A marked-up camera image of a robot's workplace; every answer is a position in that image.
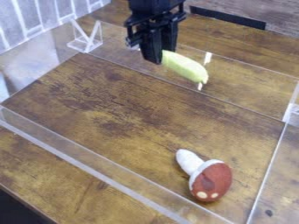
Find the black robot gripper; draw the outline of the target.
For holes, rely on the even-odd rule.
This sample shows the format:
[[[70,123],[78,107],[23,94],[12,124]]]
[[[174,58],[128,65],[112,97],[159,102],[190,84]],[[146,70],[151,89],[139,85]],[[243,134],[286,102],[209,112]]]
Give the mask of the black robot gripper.
[[[146,60],[159,65],[163,49],[175,51],[179,23],[186,19],[186,0],[128,0],[131,15],[124,22],[126,42],[140,46]]]

